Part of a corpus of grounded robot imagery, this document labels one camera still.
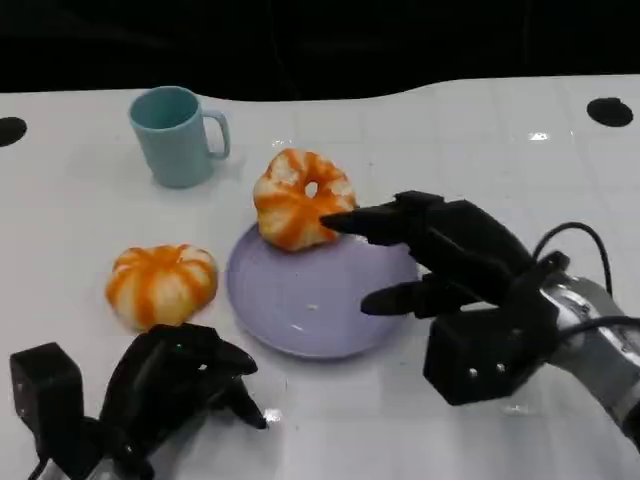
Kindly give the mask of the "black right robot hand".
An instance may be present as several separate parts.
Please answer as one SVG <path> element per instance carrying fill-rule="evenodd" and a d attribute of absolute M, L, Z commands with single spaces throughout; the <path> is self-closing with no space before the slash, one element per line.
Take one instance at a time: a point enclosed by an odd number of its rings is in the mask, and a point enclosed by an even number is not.
<path fill-rule="evenodd" d="M 398 193 L 390 202 L 325 215 L 322 226 L 358 235 L 379 246 L 408 246 L 428 269 L 418 281 L 366 295 L 361 311 L 373 316 L 448 314 L 465 305 L 499 306 L 514 282 L 535 261 L 503 224 L 467 200 L 447 201 L 421 191 Z"/>

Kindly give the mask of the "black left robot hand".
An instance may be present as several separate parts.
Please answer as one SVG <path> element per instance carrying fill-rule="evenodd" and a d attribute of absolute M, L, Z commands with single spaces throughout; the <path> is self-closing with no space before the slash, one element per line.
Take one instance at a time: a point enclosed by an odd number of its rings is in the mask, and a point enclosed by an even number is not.
<path fill-rule="evenodd" d="M 138 335 L 111 375 L 99 416 L 116 477 L 154 478 L 150 456 L 204 412 L 229 410 L 266 429 L 243 382 L 257 371 L 247 352 L 212 327 L 156 325 Z"/>

